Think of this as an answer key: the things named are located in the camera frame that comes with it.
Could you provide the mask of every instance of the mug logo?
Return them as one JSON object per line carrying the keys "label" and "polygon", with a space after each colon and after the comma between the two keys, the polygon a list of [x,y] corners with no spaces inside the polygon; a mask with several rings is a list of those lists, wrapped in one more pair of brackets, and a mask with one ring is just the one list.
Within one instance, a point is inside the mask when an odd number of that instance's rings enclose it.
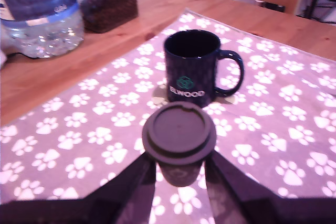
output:
{"label": "mug logo", "polygon": [[195,86],[194,82],[187,76],[181,76],[177,81],[176,84],[181,89],[191,89]]}

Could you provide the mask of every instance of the mug handle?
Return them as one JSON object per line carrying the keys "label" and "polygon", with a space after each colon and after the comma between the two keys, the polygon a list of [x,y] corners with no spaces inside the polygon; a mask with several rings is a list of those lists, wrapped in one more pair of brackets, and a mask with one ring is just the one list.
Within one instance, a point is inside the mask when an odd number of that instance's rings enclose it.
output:
{"label": "mug handle", "polygon": [[219,60],[232,59],[232,60],[234,60],[238,64],[238,66],[240,68],[239,81],[238,81],[237,85],[234,88],[225,90],[225,89],[221,89],[221,88],[215,87],[215,91],[216,91],[216,94],[218,96],[228,97],[228,96],[233,95],[234,93],[236,93],[238,91],[238,89],[240,88],[242,82],[243,82],[243,79],[244,79],[243,60],[241,59],[241,57],[240,57],[239,54],[237,54],[236,52],[231,51],[231,50],[221,50],[220,53],[219,53],[218,59]]}

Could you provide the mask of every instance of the water bottle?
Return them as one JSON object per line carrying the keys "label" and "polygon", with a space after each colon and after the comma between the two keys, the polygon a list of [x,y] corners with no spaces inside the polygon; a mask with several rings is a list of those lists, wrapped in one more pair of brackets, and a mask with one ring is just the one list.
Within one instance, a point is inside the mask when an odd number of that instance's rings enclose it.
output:
{"label": "water bottle", "polygon": [[65,54],[83,40],[76,0],[0,0],[0,17],[18,51],[31,58]]}

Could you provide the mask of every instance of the paw print pattern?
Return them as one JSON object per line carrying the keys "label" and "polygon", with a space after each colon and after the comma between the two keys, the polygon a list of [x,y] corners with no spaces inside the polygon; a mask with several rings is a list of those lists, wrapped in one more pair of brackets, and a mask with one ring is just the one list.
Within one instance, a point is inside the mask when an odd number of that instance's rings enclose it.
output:
{"label": "paw print pattern", "polygon": [[336,98],[333,97],[332,95],[320,92],[316,98],[320,102],[323,102],[325,106],[336,108]]}
{"label": "paw print pattern", "polygon": [[104,101],[104,102],[100,101],[96,103],[96,107],[94,107],[92,110],[97,115],[103,115],[103,114],[111,113],[114,107],[115,105],[111,103],[111,101]]}
{"label": "paw print pattern", "polygon": [[52,100],[48,101],[47,103],[43,104],[43,111],[48,113],[50,111],[57,111],[64,105],[63,102],[61,102],[61,99],[59,97],[55,97]]}
{"label": "paw print pattern", "polygon": [[93,170],[93,165],[90,163],[90,157],[77,157],[73,160],[73,164],[67,165],[65,171],[68,172],[68,178],[75,177],[82,179],[85,177],[86,172]]}
{"label": "paw print pattern", "polygon": [[254,165],[255,159],[260,158],[257,152],[252,151],[252,146],[249,144],[236,144],[236,149],[231,154],[237,158],[238,163],[241,165],[245,165],[245,163]]}
{"label": "paw print pattern", "polygon": [[280,160],[280,165],[275,167],[275,171],[284,177],[283,182],[289,186],[301,186],[303,184],[302,178],[306,176],[304,170],[298,168],[293,161],[287,163],[284,160]]}
{"label": "paw print pattern", "polygon": [[139,67],[135,71],[135,75],[137,75],[139,79],[149,79],[153,73],[154,71],[148,67]]}
{"label": "paw print pattern", "polygon": [[130,75],[128,73],[117,73],[116,76],[112,77],[115,83],[126,83],[128,80],[131,79]]}
{"label": "paw print pattern", "polygon": [[114,84],[108,84],[106,86],[101,86],[98,94],[102,94],[104,97],[110,97],[111,95],[115,95],[119,88]]}
{"label": "paw print pattern", "polygon": [[43,193],[44,188],[40,186],[40,181],[33,181],[25,179],[21,182],[19,187],[15,187],[14,196],[18,200],[32,200],[35,195]]}
{"label": "paw print pattern", "polygon": [[314,168],[315,172],[322,176],[323,174],[327,174],[329,176],[334,176],[336,168],[336,162],[329,160],[328,156],[324,153],[319,152],[311,152],[310,157],[307,160],[307,165],[310,168]]}
{"label": "paw print pattern", "polygon": [[132,105],[132,104],[137,104],[137,103],[139,103],[139,101],[138,101],[138,98],[139,98],[140,96],[137,94],[137,93],[134,93],[134,92],[130,92],[130,93],[128,93],[128,94],[122,94],[121,96],[120,96],[120,103],[121,104],[124,104],[125,106],[130,106],[130,105]]}
{"label": "paw print pattern", "polygon": [[322,86],[328,87],[329,89],[336,89],[335,78],[330,78],[329,76],[323,76],[323,78],[319,78],[318,80]]}
{"label": "paw print pattern", "polygon": [[66,126],[78,128],[82,123],[88,122],[85,115],[84,112],[74,112],[72,115],[66,116],[64,118]]}
{"label": "paw print pattern", "polygon": [[210,103],[207,107],[203,108],[209,115],[221,115],[222,112],[226,111],[226,109],[219,102]]}
{"label": "paw print pattern", "polygon": [[291,121],[305,121],[306,120],[306,111],[304,111],[303,109],[297,107],[297,106],[284,106],[282,107],[283,111],[283,115],[288,117],[289,120]]}
{"label": "paw print pattern", "polygon": [[118,112],[116,116],[111,118],[116,127],[127,127],[131,125],[131,122],[135,120],[135,116],[130,112],[122,113]]}
{"label": "paw print pattern", "polygon": [[31,152],[33,145],[37,144],[37,140],[33,136],[28,136],[25,139],[19,139],[12,147],[12,152],[17,156],[22,156],[25,152]]}
{"label": "paw print pattern", "polygon": [[257,49],[265,52],[269,52],[274,48],[274,45],[270,41],[262,40],[260,43],[257,43]]}
{"label": "paw print pattern", "polygon": [[241,115],[239,118],[235,119],[235,123],[237,123],[238,127],[243,131],[246,129],[248,129],[249,131],[261,129],[261,126],[259,123],[257,123],[257,120],[255,118],[250,118],[249,116]]}
{"label": "paw print pattern", "polygon": [[257,116],[273,115],[274,107],[269,106],[266,102],[253,102],[250,110],[256,112]]}
{"label": "paw print pattern", "polygon": [[90,131],[88,137],[90,144],[97,143],[102,145],[105,141],[112,140],[111,130],[105,127],[97,127],[96,131]]}
{"label": "paw print pattern", "polygon": [[129,63],[124,58],[116,59],[112,62],[114,68],[126,67]]}
{"label": "paw print pattern", "polygon": [[139,54],[141,55],[151,55],[154,51],[154,47],[150,43],[142,44],[140,47],[137,48]]}
{"label": "paw print pattern", "polygon": [[265,72],[259,71],[254,78],[256,78],[260,83],[272,84],[272,81],[275,79],[275,74],[271,73],[270,70],[266,70]]}
{"label": "paw print pattern", "polygon": [[228,124],[226,119],[214,119],[214,123],[216,125],[216,132],[218,136],[226,136],[227,132],[232,130],[232,126]]}
{"label": "paw print pattern", "polygon": [[170,197],[170,203],[174,206],[174,213],[179,215],[184,211],[186,215],[193,212],[193,208],[200,209],[202,207],[201,201],[196,197],[197,192],[190,186],[178,187],[178,194],[173,194]]}
{"label": "paw print pattern", "polygon": [[2,172],[0,172],[0,185],[7,182],[17,181],[19,173],[24,170],[21,161],[16,161],[14,163],[7,163],[2,167]]}
{"label": "paw print pattern", "polygon": [[37,153],[35,155],[36,160],[32,162],[32,166],[37,167],[37,170],[41,171],[45,168],[52,169],[56,166],[56,159],[59,158],[59,153],[54,149],[49,149],[46,153]]}
{"label": "paw print pattern", "polygon": [[94,90],[98,84],[99,82],[96,79],[85,79],[83,82],[80,82],[78,86],[81,90]]}
{"label": "paw print pattern", "polygon": [[80,136],[80,132],[68,131],[65,135],[59,136],[58,141],[60,143],[57,147],[63,150],[71,150],[75,144],[82,142],[82,138]]}
{"label": "paw print pattern", "polygon": [[85,93],[82,94],[74,94],[70,100],[69,103],[71,103],[75,108],[79,108],[82,105],[88,104],[88,100],[90,97],[86,95]]}
{"label": "paw print pattern", "polygon": [[323,110],[321,116],[314,116],[314,121],[318,128],[336,132],[336,112]]}
{"label": "paw print pattern", "polygon": [[261,143],[263,145],[268,146],[269,151],[277,152],[282,151],[285,152],[287,149],[287,142],[286,140],[279,138],[275,133],[268,133],[262,135]]}
{"label": "paw print pattern", "polygon": [[299,95],[302,95],[302,90],[297,89],[295,85],[288,85],[280,89],[279,96],[284,98],[287,102],[299,101]]}
{"label": "paw print pattern", "polygon": [[263,94],[268,94],[266,87],[260,83],[253,83],[252,85],[246,86],[249,94],[254,94],[256,97],[260,97]]}
{"label": "paw print pattern", "polygon": [[127,150],[122,147],[121,143],[115,143],[114,145],[109,145],[106,147],[101,156],[105,158],[105,163],[111,165],[114,162],[120,164],[127,154]]}

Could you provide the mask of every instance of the paw print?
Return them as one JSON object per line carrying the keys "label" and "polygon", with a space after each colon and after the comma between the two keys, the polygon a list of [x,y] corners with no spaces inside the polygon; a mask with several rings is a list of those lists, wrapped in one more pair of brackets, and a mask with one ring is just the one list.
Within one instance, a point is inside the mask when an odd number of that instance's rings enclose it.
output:
{"label": "paw print", "polygon": [[310,64],[310,68],[313,71],[316,71],[317,73],[322,73],[323,71],[329,71],[330,66],[328,64],[325,64],[323,62],[319,62],[317,64]]}
{"label": "paw print", "polygon": [[226,78],[221,78],[221,85],[232,89],[237,85],[238,81],[239,78],[237,77],[227,76]]}
{"label": "paw print", "polygon": [[270,41],[262,40],[260,43],[257,43],[257,49],[265,52],[269,52],[274,48],[274,45]]}
{"label": "paw print", "polygon": [[16,161],[14,163],[7,163],[2,167],[2,172],[0,172],[0,185],[7,182],[14,182],[18,179],[19,173],[24,170],[21,161]]}
{"label": "paw print", "polygon": [[275,74],[271,73],[270,70],[266,70],[265,72],[260,71],[254,76],[254,78],[256,78],[260,83],[272,84],[272,81],[275,79]]}
{"label": "paw print", "polygon": [[196,25],[202,27],[203,29],[206,28],[207,26],[209,26],[211,24],[211,22],[208,19],[205,18],[198,18],[196,20]]}
{"label": "paw print", "polygon": [[187,13],[187,14],[182,14],[179,21],[182,22],[182,23],[188,23],[188,22],[193,21],[194,18],[195,18],[195,16],[191,15],[190,13]]}
{"label": "paw print", "polygon": [[71,103],[75,108],[79,108],[81,105],[88,104],[88,100],[90,99],[85,93],[82,94],[74,94],[69,103]]}
{"label": "paw print", "polygon": [[82,123],[88,122],[83,112],[74,112],[72,115],[66,116],[64,121],[66,121],[67,127],[78,128]]}
{"label": "paw print", "polygon": [[117,73],[116,76],[112,77],[115,83],[126,83],[128,80],[131,79],[128,73]]}
{"label": "paw print", "polygon": [[193,212],[193,208],[200,209],[202,207],[201,201],[196,197],[197,192],[190,186],[178,187],[178,194],[173,194],[170,197],[170,203],[174,206],[174,213],[179,215],[182,210],[186,215]]}
{"label": "paw print", "polygon": [[289,186],[301,186],[303,184],[302,178],[306,176],[304,170],[298,168],[293,161],[287,163],[284,160],[280,160],[280,165],[275,167],[275,171],[284,177],[283,182]]}
{"label": "paw print", "polygon": [[101,181],[100,181],[100,186],[103,186],[105,185],[108,181],[110,180],[113,180],[114,178],[116,177],[116,174],[111,172],[107,175],[107,178],[103,178]]}
{"label": "paw print", "polygon": [[249,144],[236,144],[236,149],[231,152],[232,156],[238,158],[238,163],[241,165],[254,165],[255,159],[260,156],[257,152],[252,151],[252,146]]}
{"label": "paw print", "polygon": [[330,78],[329,76],[323,76],[323,78],[319,78],[319,83],[324,87],[328,87],[329,89],[336,89],[335,78]]}
{"label": "paw print", "polygon": [[83,82],[80,82],[78,86],[81,90],[94,90],[98,84],[99,82],[96,79],[85,79]]}
{"label": "paw print", "polygon": [[105,158],[105,163],[111,165],[114,162],[120,164],[127,154],[127,150],[122,147],[121,143],[115,143],[114,145],[109,145],[106,147],[101,156]]}
{"label": "paw print", "polygon": [[159,196],[155,196],[153,198],[153,205],[151,209],[151,214],[149,216],[149,224],[156,223],[156,217],[161,216],[165,212],[164,206],[160,205],[161,198]]}
{"label": "paw print", "polygon": [[251,67],[253,70],[264,68],[265,62],[267,62],[267,59],[261,55],[253,55],[250,57],[250,60],[251,61],[247,63],[247,66]]}
{"label": "paw print", "polygon": [[36,124],[36,133],[41,135],[50,134],[52,130],[58,127],[58,123],[56,121],[56,118],[44,118],[43,122],[38,122]]}
{"label": "paw print", "polygon": [[281,52],[285,52],[289,55],[297,55],[299,53],[296,50],[291,49],[290,47],[280,46],[279,48],[280,48]]}
{"label": "paw print", "polygon": [[268,91],[264,85],[260,83],[253,83],[252,85],[246,86],[249,94],[254,94],[256,97],[260,97],[262,94],[268,94]]}
{"label": "paw print", "polygon": [[57,111],[64,105],[63,102],[61,102],[61,99],[58,97],[53,98],[52,100],[48,101],[47,103],[43,104],[43,111],[48,113],[50,111]]}
{"label": "paw print", "polygon": [[105,127],[97,127],[96,131],[90,131],[88,137],[90,144],[97,143],[102,145],[105,141],[112,140],[111,130]]}
{"label": "paw print", "polygon": [[68,172],[68,178],[84,178],[86,172],[90,172],[93,170],[93,165],[90,163],[90,161],[90,157],[75,158],[73,160],[73,164],[67,165],[67,167],[65,167],[65,171]]}
{"label": "paw print", "polygon": [[80,132],[69,131],[65,135],[59,136],[58,141],[60,143],[57,145],[57,147],[63,150],[71,150],[75,144],[82,142],[80,136]]}
{"label": "paw print", "polygon": [[98,94],[102,94],[104,97],[110,97],[111,95],[115,95],[119,88],[116,87],[114,84],[108,84],[106,86],[102,86]]}
{"label": "paw print", "polygon": [[321,116],[314,116],[314,121],[318,128],[336,132],[336,112],[323,110]]}
{"label": "paw print", "polygon": [[336,184],[333,181],[328,181],[327,186],[322,187],[322,192],[328,197],[336,198]]}
{"label": "paw print", "polygon": [[22,156],[25,152],[31,152],[33,145],[37,144],[37,140],[33,136],[28,136],[24,140],[19,139],[12,147],[12,152],[17,156]]}
{"label": "paw print", "polygon": [[41,171],[45,168],[52,169],[56,166],[55,159],[59,158],[59,153],[54,149],[49,149],[46,153],[37,153],[35,155],[36,160],[32,162],[32,166],[37,167],[37,170]]}
{"label": "paw print", "polygon": [[135,74],[139,79],[149,79],[149,77],[153,74],[153,70],[148,67],[140,67],[135,71]]}
{"label": "paw print", "polygon": [[259,123],[257,123],[257,120],[255,118],[250,118],[249,116],[241,115],[239,118],[235,119],[235,123],[237,123],[238,127],[243,131],[246,129],[248,129],[249,131],[261,129],[261,126]]}
{"label": "paw print", "polygon": [[127,127],[131,125],[131,122],[135,120],[135,116],[130,112],[122,113],[118,112],[116,116],[111,118],[116,127]]}
{"label": "paw print", "polygon": [[336,98],[330,94],[320,92],[320,94],[317,96],[317,100],[324,102],[324,105],[327,107],[336,108]]}
{"label": "paw print", "polygon": [[287,149],[287,142],[282,138],[278,138],[275,133],[268,133],[262,135],[261,143],[268,146],[271,152],[277,152],[278,150],[285,152]]}
{"label": "paw print", "polygon": [[222,24],[215,24],[215,33],[224,34],[226,31],[231,31],[231,29]]}
{"label": "paw print", "polygon": [[15,187],[14,196],[18,200],[32,200],[35,195],[43,193],[44,188],[40,186],[40,181],[33,181],[25,179],[21,182],[19,187]]}
{"label": "paw print", "polygon": [[112,62],[114,68],[126,67],[129,63],[124,58],[116,59]]}
{"label": "paw print", "polygon": [[280,89],[279,96],[284,98],[287,102],[299,101],[299,95],[302,95],[302,90],[295,88],[295,85],[288,85]]}
{"label": "paw print", "polygon": [[307,160],[307,165],[310,168],[314,168],[315,172],[322,176],[326,173],[329,176],[334,176],[336,168],[336,162],[329,160],[328,156],[324,153],[311,152],[310,157]]}
{"label": "paw print", "polygon": [[137,48],[139,54],[141,55],[151,55],[154,51],[154,47],[150,43],[142,44],[140,47]]}
{"label": "paw print", "polygon": [[149,61],[150,59],[143,56],[141,58],[135,58],[133,63],[137,64],[138,66],[145,66],[145,65],[149,65]]}
{"label": "paw print", "polygon": [[210,103],[207,107],[203,108],[209,115],[221,115],[222,112],[226,111],[226,109],[219,102]]}
{"label": "paw print", "polygon": [[228,124],[226,119],[214,119],[216,125],[216,132],[218,136],[226,136],[228,131],[232,130],[232,126]]}
{"label": "paw print", "polygon": [[17,127],[15,125],[2,127],[0,131],[0,142],[7,144],[12,139],[12,136],[16,135]]}
{"label": "paw print", "polygon": [[289,117],[289,120],[291,121],[305,121],[306,120],[306,111],[304,111],[303,109],[296,107],[296,106],[285,106],[282,107],[283,111],[283,115]]}
{"label": "paw print", "polygon": [[256,112],[257,116],[273,115],[274,107],[267,105],[266,102],[253,102],[250,106],[250,110]]}

